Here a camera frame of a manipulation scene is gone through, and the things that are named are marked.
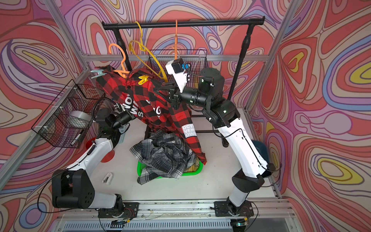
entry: red plaid shirt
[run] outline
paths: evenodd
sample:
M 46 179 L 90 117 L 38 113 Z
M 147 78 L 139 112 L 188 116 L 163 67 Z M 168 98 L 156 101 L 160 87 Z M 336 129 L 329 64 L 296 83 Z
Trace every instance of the red plaid shirt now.
M 167 133 L 175 133 L 178 137 L 183 138 L 200 161 L 206 164 L 205 153 L 201 150 L 196 133 L 187 133 L 187 128 L 192 128 L 193 126 L 191 110 L 186 104 L 181 104 L 179 109 L 175 110 L 162 96 L 156 94 L 153 88 L 161 86 L 161 83 L 152 79 L 153 75 L 151 73 L 146 69 L 136 69 L 125 79 L 113 72 L 112 67 L 109 65 L 97 68 L 105 69 L 104 73 L 107 73 L 96 79 L 98 88 L 103 89 L 123 107 L 128 108 L 131 113 L 147 124 L 151 130 L 161 129 Z M 150 78 L 143 85 L 139 85 L 138 83 L 141 81 L 139 77 L 143 75 Z

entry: green laundry basket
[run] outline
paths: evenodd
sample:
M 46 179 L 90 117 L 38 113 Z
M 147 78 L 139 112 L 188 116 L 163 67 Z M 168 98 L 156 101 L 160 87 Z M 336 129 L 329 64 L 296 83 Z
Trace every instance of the green laundry basket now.
M 183 173 L 182 176 L 194 176 L 194 175 L 197 175 L 199 174 L 201 171 L 202 171 L 202 168 L 204 167 L 204 165 L 200 162 L 200 166 L 198 167 L 198 169 L 194 172 L 185 172 Z M 138 176 L 141 176 L 142 174 L 142 170 L 146 167 L 147 165 L 145 164 L 142 164 L 140 162 L 138 162 L 138 166 L 137 166 L 137 172 L 138 172 Z

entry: colorful swirl backdrop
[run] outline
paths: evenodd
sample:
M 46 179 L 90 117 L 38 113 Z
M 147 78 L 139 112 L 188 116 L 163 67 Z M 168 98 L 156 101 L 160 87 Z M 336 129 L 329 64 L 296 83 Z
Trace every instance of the colorful swirl backdrop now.
M 305 231 L 371 231 L 371 1 L 304 0 L 249 112 Z
M 115 42 L 104 22 L 247 19 L 255 27 L 248 54 L 268 54 L 289 1 L 278 0 L 55 0 L 81 50 L 107 54 Z M 255 130 L 282 163 L 279 186 L 305 231 L 369 231 L 371 216 L 370 1 L 303 0 L 282 42 L 270 75 L 249 108 Z M 27 136 L 59 90 L 82 68 L 43 0 L 0 0 L 0 167 Z M 179 28 L 183 49 L 239 54 L 247 26 Z M 121 30 L 127 43 L 139 30 Z M 150 49 L 168 49 L 174 29 L 145 29 Z M 118 62 L 91 62 L 90 66 Z M 141 64 L 133 62 L 135 67 Z M 236 62 L 210 62 L 226 79 Z M 243 63 L 233 101 L 246 104 L 262 62 Z M 92 128 L 86 140 L 93 137 Z M 0 192 L 0 232 L 47 231 L 56 215 L 36 209 L 51 174 L 73 162 L 80 149 L 54 148 L 41 140 Z M 55 210 L 50 185 L 41 208 Z
M 77 43 L 86 54 L 107 54 L 110 43 L 116 42 L 112 31 L 105 31 L 101 22 L 133 23 L 167 22 L 182 20 L 221 20 L 249 19 L 266 16 L 263 26 L 254 28 L 248 54 L 268 54 L 273 39 L 285 15 L 287 5 L 280 1 L 240 1 L 240 0 L 143 0 L 143 1 L 61 1 L 59 8 L 76 37 Z M 239 54 L 241 43 L 246 35 L 244 26 L 205 26 L 180 27 L 178 29 L 178 47 L 180 49 L 205 49 L 212 55 Z M 120 30 L 126 45 L 131 40 L 139 40 L 138 29 Z M 155 28 L 143 30 L 143 41 L 148 49 L 171 49 L 174 46 L 174 28 Z M 145 54 L 136 48 L 139 54 Z M 91 67 L 119 62 L 92 62 Z M 141 63 L 133 62 L 138 67 Z M 209 66 L 221 70 L 226 79 L 225 93 L 228 94 L 231 79 L 237 62 L 213 62 Z M 244 107 L 255 77 L 261 69 L 261 62 L 244 62 L 234 92 L 233 101 L 238 107 Z

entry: clothespin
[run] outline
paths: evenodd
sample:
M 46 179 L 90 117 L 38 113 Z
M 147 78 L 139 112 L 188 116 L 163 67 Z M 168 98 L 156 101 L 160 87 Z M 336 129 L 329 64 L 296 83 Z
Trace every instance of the clothespin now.
M 103 71 L 104 71 L 103 69 L 91 70 L 91 71 L 90 71 L 91 73 L 93 73 L 93 72 L 98 73 L 98 75 L 93 76 L 92 79 L 93 79 L 93 78 L 100 77 L 100 76 L 104 76 L 104 75 L 106 75 L 107 73 L 103 73 Z
M 140 76 L 139 79 L 142 79 L 142 80 L 139 81 L 138 84 L 143 85 L 144 83 L 146 83 L 148 81 L 148 77 L 149 76 L 147 75 Z

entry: yellow clothespin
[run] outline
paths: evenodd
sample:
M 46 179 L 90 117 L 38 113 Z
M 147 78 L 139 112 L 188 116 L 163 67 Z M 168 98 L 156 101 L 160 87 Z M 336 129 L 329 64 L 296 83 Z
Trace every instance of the yellow clothespin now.
M 143 85 L 144 83 L 146 83 L 148 81 L 148 77 L 149 76 L 147 75 L 140 76 L 139 79 L 142 79 L 142 80 L 139 81 L 138 84 Z

